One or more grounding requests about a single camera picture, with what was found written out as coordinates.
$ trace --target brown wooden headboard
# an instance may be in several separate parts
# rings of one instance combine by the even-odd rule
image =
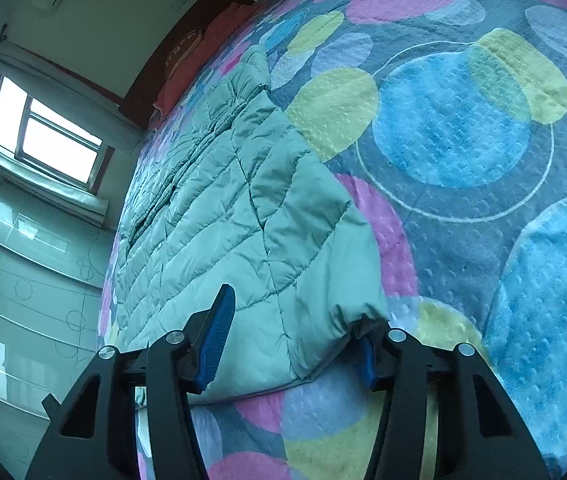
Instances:
[[[185,34],[191,30],[202,30],[228,8],[232,2],[251,4],[252,0],[197,0],[156,48],[150,59],[141,69],[119,107],[121,113],[142,128],[146,128],[154,112],[152,104],[156,101],[161,87],[166,82],[165,63],[168,54]]]

